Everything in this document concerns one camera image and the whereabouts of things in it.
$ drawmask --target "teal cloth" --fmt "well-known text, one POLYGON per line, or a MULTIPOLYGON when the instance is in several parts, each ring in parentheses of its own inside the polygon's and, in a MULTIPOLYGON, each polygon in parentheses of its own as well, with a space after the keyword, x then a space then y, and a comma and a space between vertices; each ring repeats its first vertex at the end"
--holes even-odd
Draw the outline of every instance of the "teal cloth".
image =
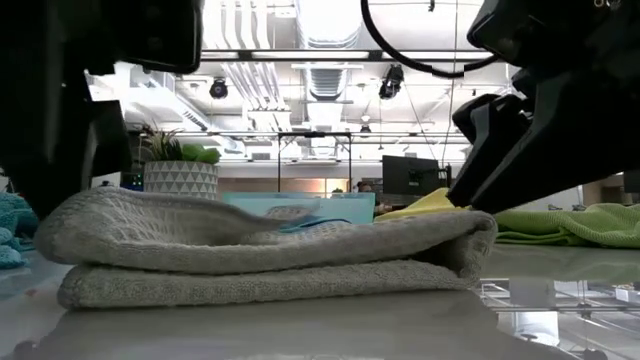
POLYGON ((31 238, 37 227, 38 218, 23 198, 0 193, 0 269, 27 264, 20 253, 34 249, 31 238))
POLYGON ((345 219, 326 219, 326 218, 320 218, 317 216, 309 216, 303 219, 307 219, 307 220, 301 223, 296 222, 296 223, 287 224, 280 228, 280 232, 285 234, 292 234, 292 233, 305 231, 311 227, 314 227, 320 224, 335 222, 335 221, 351 224, 349 220, 345 220, 345 219))
POLYGON ((640 249, 640 205, 597 204, 585 211, 509 210, 495 218, 498 243, 640 249))

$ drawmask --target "black cable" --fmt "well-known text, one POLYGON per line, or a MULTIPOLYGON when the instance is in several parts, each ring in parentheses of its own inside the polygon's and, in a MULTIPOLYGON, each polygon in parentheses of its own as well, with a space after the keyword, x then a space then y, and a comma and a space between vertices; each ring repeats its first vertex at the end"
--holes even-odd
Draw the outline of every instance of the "black cable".
POLYGON ((407 83, 404 84, 404 90, 407 92, 407 97, 409 98, 409 104, 411 104, 411 110, 413 110, 413 116, 415 116, 416 121, 418 122, 418 125, 420 125, 420 131, 422 132, 422 136, 424 136, 424 142, 429 147, 429 151, 431 152, 431 156, 433 156, 433 160, 438 160, 438 158, 436 157, 436 154, 433 152, 433 149, 431 148, 431 144, 429 144, 429 139, 427 138, 427 134, 424 132, 424 127, 422 126, 422 121, 420 121, 420 118, 418 117, 418 112, 416 111, 416 107, 413 106, 413 100, 411 100, 411 93, 409 92, 409 86, 407 86, 407 83))
POLYGON ((369 34, 371 34, 371 37, 373 38, 373 40, 378 44, 378 46, 380 46, 380 48, 384 52, 386 52, 387 54, 389 54, 389 56, 397 60, 400 64, 408 68, 411 68, 417 71, 426 72, 426 73, 432 74, 433 76, 437 76, 445 79, 458 79, 458 78, 464 77, 464 73, 467 71, 481 69, 491 63, 494 63, 496 60, 499 59, 498 56, 491 55, 486 59, 465 64, 464 69, 462 71, 454 71, 454 72, 436 69, 431 65, 419 63, 413 59, 410 59, 402 55, 398 50, 394 49, 393 46, 391 46, 391 44, 387 42, 387 40, 384 39, 382 34, 380 34, 380 31, 378 31, 378 28, 373 23, 373 19, 371 17, 371 10, 369 9, 369 0, 360 0, 360 9, 362 10, 362 20, 364 21, 364 25, 367 27, 367 30, 369 31, 369 34))
POLYGON ((380 147, 378 150, 384 150, 382 147, 382 98, 378 99, 378 117, 380 118, 380 129, 378 130, 380 131, 380 147))
MULTIPOLYGON (((460 2, 456 0, 456 21, 454 22, 455 29, 458 29, 458 10, 460 9, 460 2)), ((453 43, 455 48, 458 48, 458 31, 456 30, 453 43)), ((453 55, 453 70, 456 69, 457 54, 453 55)), ((451 91, 449 92, 449 125, 447 125, 447 135, 444 137, 444 146, 442 147, 442 166, 444 167, 444 158, 447 155, 447 144, 449 143, 449 133, 451 132, 451 125, 453 124, 453 95, 456 90, 456 81, 451 79, 451 91)))

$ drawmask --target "track light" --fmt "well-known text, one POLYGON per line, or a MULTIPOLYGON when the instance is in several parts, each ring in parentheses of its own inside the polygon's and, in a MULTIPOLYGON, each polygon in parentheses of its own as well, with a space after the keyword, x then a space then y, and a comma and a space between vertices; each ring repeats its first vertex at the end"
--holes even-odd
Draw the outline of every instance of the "track light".
POLYGON ((224 99, 229 94, 227 84, 224 78, 217 78, 213 80, 213 85, 209 89, 209 95, 214 99, 224 99))
POLYGON ((391 65, 389 71, 387 71, 387 74, 384 76, 382 86, 380 86, 380 92, 378 93, 380 99, 393 99, 398 92, 400 92, 400 85, 403 81, 404 71, 402 71, 402 66, 391 65))

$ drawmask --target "white geometric pot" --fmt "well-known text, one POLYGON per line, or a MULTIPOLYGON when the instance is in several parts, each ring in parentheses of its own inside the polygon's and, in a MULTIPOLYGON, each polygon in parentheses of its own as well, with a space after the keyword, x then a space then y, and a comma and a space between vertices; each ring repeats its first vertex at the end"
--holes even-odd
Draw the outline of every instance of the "white geometric pot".
POLYGON ((144 191, 215 200, 218 168, 195 161, 154 161, 144 167, 144 191))

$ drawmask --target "potted plant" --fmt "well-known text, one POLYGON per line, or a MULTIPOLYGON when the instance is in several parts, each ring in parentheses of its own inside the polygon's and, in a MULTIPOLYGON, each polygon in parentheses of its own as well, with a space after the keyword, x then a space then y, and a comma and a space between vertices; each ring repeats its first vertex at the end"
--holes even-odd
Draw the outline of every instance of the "potted plant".
POLYGON ((220 152, 200 144, 180 145, 179 130, 156 131, 143 127, 151 161, 144 166, 144 191, 191 195, 215 200, 220 152))

